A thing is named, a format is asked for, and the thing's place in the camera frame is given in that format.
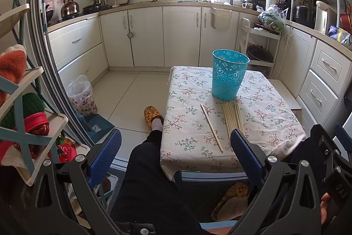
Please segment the person's right hand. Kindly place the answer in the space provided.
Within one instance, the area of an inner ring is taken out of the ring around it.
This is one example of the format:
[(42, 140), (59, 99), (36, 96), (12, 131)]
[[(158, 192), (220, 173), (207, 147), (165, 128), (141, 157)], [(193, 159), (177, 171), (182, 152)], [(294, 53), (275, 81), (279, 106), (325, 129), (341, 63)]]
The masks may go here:
[(329, 201), (331, 199), (331, 196), (328, 193), (325, 193), (320, 202), (320, 214), (321, 214), (321, 224), (323, 225), (326, 221), (327, 218), (327, 209), (329, 205)]

